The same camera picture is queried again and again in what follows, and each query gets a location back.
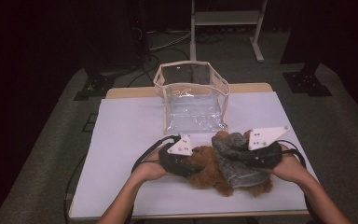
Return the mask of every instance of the transparent vinyl pouch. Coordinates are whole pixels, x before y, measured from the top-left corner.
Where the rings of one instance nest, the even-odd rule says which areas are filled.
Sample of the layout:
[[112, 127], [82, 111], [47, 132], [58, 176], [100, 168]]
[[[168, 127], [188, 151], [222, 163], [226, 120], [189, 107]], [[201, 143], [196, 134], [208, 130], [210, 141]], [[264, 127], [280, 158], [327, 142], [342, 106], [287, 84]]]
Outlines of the transparent vinyl pouch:
[[227, 130], [229, 85], [209, 63], [162, 64], [154, 83], [157, 94], [164, 100], [165, 134]]

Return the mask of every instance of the wire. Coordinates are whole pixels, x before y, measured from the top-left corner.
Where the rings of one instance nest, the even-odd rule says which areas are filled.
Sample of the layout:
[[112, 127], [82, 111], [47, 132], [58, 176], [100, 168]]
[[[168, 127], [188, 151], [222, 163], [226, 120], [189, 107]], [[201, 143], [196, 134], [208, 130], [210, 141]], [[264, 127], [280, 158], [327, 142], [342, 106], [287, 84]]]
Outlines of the wire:
[[167, 35], [186, 35], [188, 33], [188, 30], [182, 30], [182, 31], [168, 30], [168, 31], [164, 31], [163, 33]]
[[164, 49], [164, 48], [167, 48], [169, 46], [172, 46], [172, 45], [175, 45], [175, 44], [178, 44], [186, 39], [188, 39], [190, 37], [191, 33], [190, 32], [187, 32], [187, 34], [165, 44], [165, 45], [162, 45], [162, 46], [159, 46], [159, 47], [155, 47], [155, 48], [151, 48], [150, 51], [155, 51], [155, 50], [158, 50], [158, 49]]
[[121, 76], [125, 76], [125, 75], [128, 75], [128, 74], [131, 74], [133, 72], [135, 72], [136, 70], [138, 70], [139, 66], [134, 66], [133, 68], [130, 68], [128, 70], [124, 70], [122, 72], [116, 72], [116, 73], [113, 73], [111, 75], [103, 75], [101, 74], [101, 76], [105, 77], [105, 78], [117, 78], [117, 77], [121, 77]]
[[153, 86], [153, 78], [150, 76], [150, 74], [149, 74], [149, 71], [146, 71], [145, 70], [145, 66], [142, 64], [142, 71], [144, 71], [144, 73], [146, 73], [146, 76], [149, 78], [149, 80], [150, 80], [150, 83], [152, 84], [152, 86]]
[[138, 32], [139, 32], [138, 41], [141, 41], [142, 36], [143, 36], [142, 30], [141, 30], [141, 29], [139, 29], [139, 28], [135, 28], [135, 27], [132, 27], [132, 30], [136, 30], [136, 31], [138, 31]]
[[137, 77], [135, 77], [128, 85], [127, 85], [127, 88], [136, 80], [138, 79], [139, 77], [142, 77], [143, 75], [148, 75], [149, 72], [153, 71], [155, 68], [157, 68], [159, 66], [159, 58], [155, 55], [150, 55], [152, 58], [155, 58], [157, 60], [157, 63], [155, 66], [153, 66], [150, 70], [147, 70], [147, 71], [144, 71], [141, 75], [138, 75]]
[[184, 51], [179, 50], [179, 49], [159, 49], [159, 50], [157, 50], [156, 52], [163, 51], [163, 50], [175, 50], [175, 51], [181, 52], [183, 55], [185, 55], [186, 60], [188, 60], [188, 61], [190, 60], [190, 58], [188, 57], [188, 55], [187, 55]]
[[197, 43], [202, 45], [212, 45], [217, 42], [223, 41], [226, 39], [226, 35], [220, 34], [222, 37], [218, 37], [217, 35], [206, 35], [206, 34], [200, 34], [197, 35]]
[[293, 144], [293, 143], [291, 143], [291, 142], [289, 142], [289, 141], [286, 141], [286, 140], [277, 140], [277, 142], [278, 142], [278, 143], [279, 143], [279, 142], [288, 143], [288, 144], [292, 145], [292, 147], [294, 147], [296, 150], [298, 150], [298, 148], [296, 147], [296, 145]]

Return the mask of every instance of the gray floor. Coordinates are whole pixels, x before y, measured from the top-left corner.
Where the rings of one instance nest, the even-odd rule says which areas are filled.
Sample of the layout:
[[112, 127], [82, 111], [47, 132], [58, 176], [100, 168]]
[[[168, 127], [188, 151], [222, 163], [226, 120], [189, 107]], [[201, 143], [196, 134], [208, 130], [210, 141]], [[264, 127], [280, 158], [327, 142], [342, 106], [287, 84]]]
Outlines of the gray floor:
[[[226, 39], [212, 45], [197, 45], [199, 61], [211, 63], [229, 83], [267, 82], [281, 99], [302, 147], [321, 183], [327, 188], [337, 206], [358, 223], [358, 106], [343, 88], [337, 74], [324, 65], [317, 77], [332, 92], [330, 97], [309, 97], [291, 93], [282, 73], [298, 71], [302, 64], [280, 64], [289, 33], [262, 32], [259, 45], [265, 57], [258, 63], [247, 34], [226, 35]], [[167, 43], [175, 36], [151, 35], [154, 46]], [[188, 55], [188, 45], [175, 46]], [[186, 56], [176, 50], [154, 53], [159, 63], [182, 61]], [[152, 70], [156, 58], [145, 65]], [[120, 77], [115, 87], [126, 87], [142, 74]], [[149, 74], [153, 77], [156, 69]], [[87, 80], [84, 70], [74, 74], [62, 93], [43, 132], [24, 165], [6, 201], [0, 209], [0, 223], [65, 223], [64, 210], [71, 202], [79, 178], [82, 158], [86, 155], [91, 133], [83, 132], [90, 114], [98, 113], [101, 97], [88, 101], [74, 101]], [[133, 85], [150, 86], [147, 77]], [[67, 205], [63, 209], [64, 199]], [[308, 216], [257, 217], [259, 223], [306, 223]], [[95, 223], [74, 221], [69, 223]], [[192, 223], [191, 219], [148, 220], [146, 223]], [[206, 218], [199, 224], [245, 223], [244, 218]]]

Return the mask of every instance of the plush toy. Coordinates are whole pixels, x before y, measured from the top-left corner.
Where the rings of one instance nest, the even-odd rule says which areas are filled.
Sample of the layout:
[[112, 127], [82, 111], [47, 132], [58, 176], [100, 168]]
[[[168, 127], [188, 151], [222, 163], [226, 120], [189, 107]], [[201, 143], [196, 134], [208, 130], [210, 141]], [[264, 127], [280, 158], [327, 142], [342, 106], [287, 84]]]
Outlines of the plush toy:
[[200, 172], [186, 176], [188, 183], [204, 189], [213, 186], [220, 194], [231, 196], [234, 189], [245, 189], [255, 197], [270, 192], [270, 174], [247, 167], [242, 161], [232, 161], [226, 154], [241, 150], [247, 138], [240, 133], [218, 132], [213, 147], [195, 147], [185, 159], [190, 166], [200, 166]]
[[202, 166], [203, 169], [186, 177], [188, 183], [196, 188], [204, 189], [214, 186], [217, 191], [228, 197], [233, 193], [233, 188], [220, 172], [218, 161], [215, 157], [213, 147], [195, 147], [193, 154], [186, 158], [186, 162], [191, 166]]
[[249, 132], [241, 134], [220, 131], [212, 138], [212, 145], [217, 151], [219, 169], [231, 187], [249, 190], [257, 197], [271, 191], [270, 174], [248, 167], [241, 160], [233, 159], [248, 150], [248, 141]]

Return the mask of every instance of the metal stand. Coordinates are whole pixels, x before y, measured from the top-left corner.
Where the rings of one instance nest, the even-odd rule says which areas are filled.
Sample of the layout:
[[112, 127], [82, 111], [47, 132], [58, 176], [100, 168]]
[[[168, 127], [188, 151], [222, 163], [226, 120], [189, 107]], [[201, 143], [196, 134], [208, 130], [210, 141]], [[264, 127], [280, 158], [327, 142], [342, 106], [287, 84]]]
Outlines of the metal stand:
[[190, 60], [196, 61], [196, 26], [200, 25], [244, 25], [255, 24], [255, 36], [251, 37], [251, 45], [258, 62], [264, 62], [263, 55], [258, 47], [257, 41], [263, 23], [268, 0], [263, 0], [260, 10], [252, 11], [216, 11], [196, 12], [195, 0], [191, 1], [191, 40]]
[[101, 75], [91, 76], [83, 86], [81, 91], [78, 91], [74, 101], [87, 101], [89, 97], [104, 97], [115, 83], [114, 78], [103, 77]]
[[307, 93], [309, 96], [331, 96], [327, 89], [315, 76], [318, 62], [306, 62], [300, 72], [283, 73], [293, 93]]

